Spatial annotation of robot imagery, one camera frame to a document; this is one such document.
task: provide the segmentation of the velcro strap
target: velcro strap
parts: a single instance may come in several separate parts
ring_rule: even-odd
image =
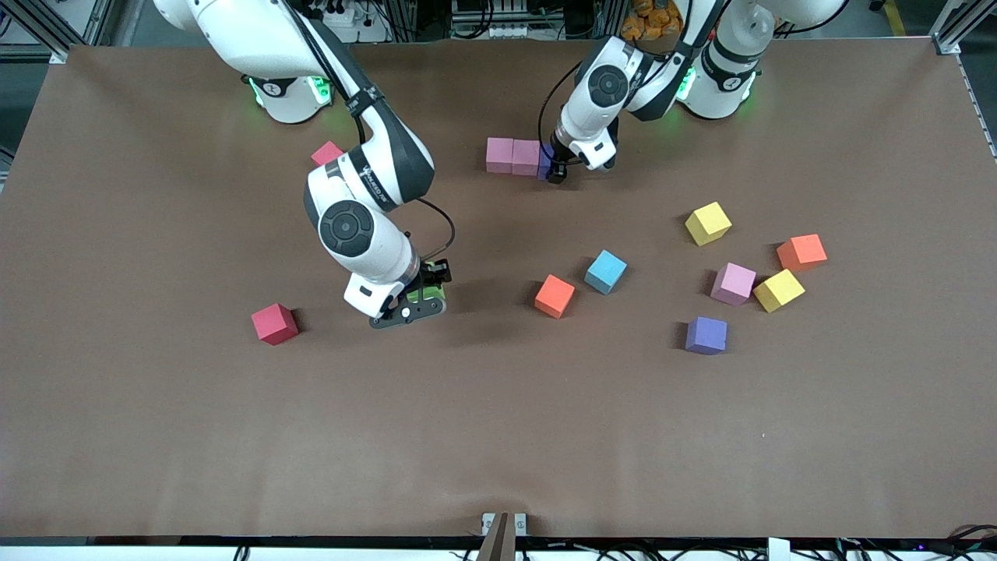
[[[357,118],[368,107],[374,105],[378,100],[384,99],[384,94],[377,86],[364,88],[346,102],[346,110],[350,112],[350,117]]]

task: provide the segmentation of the green light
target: green light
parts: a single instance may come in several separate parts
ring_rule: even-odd
[[[748,79],[748,85],[745,86],[745,95],[741,96],[741,101],[745,101],[746,99],[748,99],[748,96],[751,95],[751,85],[753,82],[755,82],[756,76],[758,76],[757,72],[751,73],[751,78]]]
[[[329,92],[329,83],[326,82],[325,78],[312,76],[308,80],[308,85],[311,86],[312,93],[315,94],[315,101],[320,105],[325,105],[332,99]]]
[[[252,88],[253,95],[256,96],[256,105],[263,107],[263,98],[259,97],[259,88],[256,87],[256,83],[249,79],[249,86]]]
[[[685,101],[689,97],[689,90],[692,88],[693,82],[696,81],[696,69],[690,68],[689,72],[686,72],[686,77],[682,79],[682,83],[679,84],[679,92],[676,97],[680,100]]]

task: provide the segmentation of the yellow cube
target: yellow cube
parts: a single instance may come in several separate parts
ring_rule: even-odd
[[[704,246],[726,234],[731,228],[731,221],[720,208],[720,203],[710,203],[693,212],[686,221],[686,228],[689,229],[689,234],[692,234],[696,245]]]
[[[806,290],[790,270],[783,269],[756,286],[754,292],[755,298],[762,303],[765,311],[772,313],[790,303]]]

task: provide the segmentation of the pink cube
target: pink cube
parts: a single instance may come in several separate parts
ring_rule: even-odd
[[[710,296],[730,305],[741,305],[751,297],[755,272],[740,265],[728,263],[717,272]]]
[[[339,150],[339,147],[333,144],[332,141],[329,141],[323,144],[322,148],[316,150],[315,154],[312,154],[312,162],[316,166],[325,166],[342,155],[343,151]]]
[[[540,141],[512,141],[512,174],[536,177],[540,166]]]
[[[485,169],[493,174],[512,173],[512,139],[489,138]]]
[[[298,325],[294,322],[291,310],[279,303],[254,313],[252,324],[256,327],[259,340],[270,344],[280,344],[298,334]]]

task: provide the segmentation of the orange cube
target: orange cube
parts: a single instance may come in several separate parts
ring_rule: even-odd
[[[784,269],[793,272],[806,271],[828,260],[824,245],[817,234],[797,236],[779,246],[776,250]]]
[[[554,275],[547,275],[547,280],[543,282],[540,292],[536,294],[533,305],[547,315],[560,319],[573,295],[574,286]]]

